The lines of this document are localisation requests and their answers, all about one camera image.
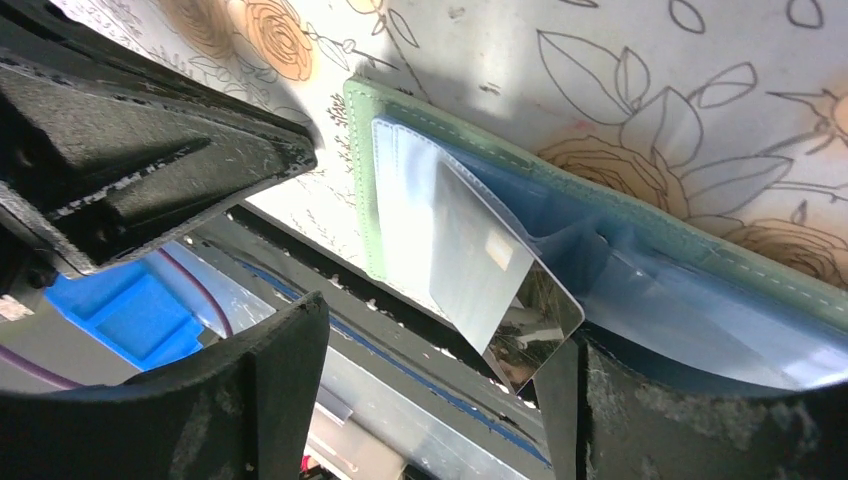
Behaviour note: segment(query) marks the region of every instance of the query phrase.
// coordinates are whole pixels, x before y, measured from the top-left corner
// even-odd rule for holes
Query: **rose drawing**
[[[649,161],[641,154],[596,137],[565,140],[539,152],[539,157],[569,173],[617,190],[670,213],[689,215],[680,180],[661,155]]]
[[[306,81],[312,76],[312,41],[300,15],[286,0],[230,0],[236,29],[259,56],[283,77]]]
[[[827,89],[823,89],[821,93],[769,93],[778,98],[803,103],[817,117],[811,131],[779,142],[773,149],[815,141],[815,145],[806,152],[806,155],[812,155],[829,147],[835,140],[848,147],[848,94],[840,96]]]
[[[829,233],[785,220],[757,220],[725,240],[780,262],[799,272],[848,289],[848,243]]]
[[[223,0],[159,0],[171,25],[195,48],[212,58],[233,53],[232,23]]]

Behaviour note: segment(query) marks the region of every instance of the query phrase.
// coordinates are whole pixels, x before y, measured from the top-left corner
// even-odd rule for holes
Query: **wallet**
[[[845,291],[558,169],[414,97],[360,78],[346,83],[345,95],[369,275],[443,307],[439,289],[477,271],[477,254],[509,264],[452,289],[478,310],[491,307],[477,320],[447,315],[484,357],[514,301],[505,293],[512,287],[493,279],[507,275],[512,261],[522,271],[537,261],[575,302],[560,322],[562,341],[585,318],[733,380],[801,391],[848,378]],[[500,237],[483,235],[466,248],[468,240],[454,235],[445,244],[441,217],[460,208],[445,201],[456,188],[439,190],[445,168],[532,258],[504,262],[504,250],[521,249]],[[438,261],[451,244],[460,253]]]

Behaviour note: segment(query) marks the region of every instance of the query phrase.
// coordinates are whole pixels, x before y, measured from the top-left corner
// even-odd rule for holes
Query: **floral patterned surface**
[[[53,1],[311,128],[318,170],[251,201],[355,265],[340,92],[358,74],[848,289],[840,0]]]

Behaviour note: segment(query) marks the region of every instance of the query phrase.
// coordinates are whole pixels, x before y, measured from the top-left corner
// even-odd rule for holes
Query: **reflective card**
[[[430,295],[513,393],[583,322],[580,305],[484,200],[472,174],[436,167]]]

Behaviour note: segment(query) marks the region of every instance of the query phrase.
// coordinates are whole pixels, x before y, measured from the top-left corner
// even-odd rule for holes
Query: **blue plastic bin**
[[[68,280],[47,299],[70,322],[142,371],[201,349],[203,326],[143,261]]]

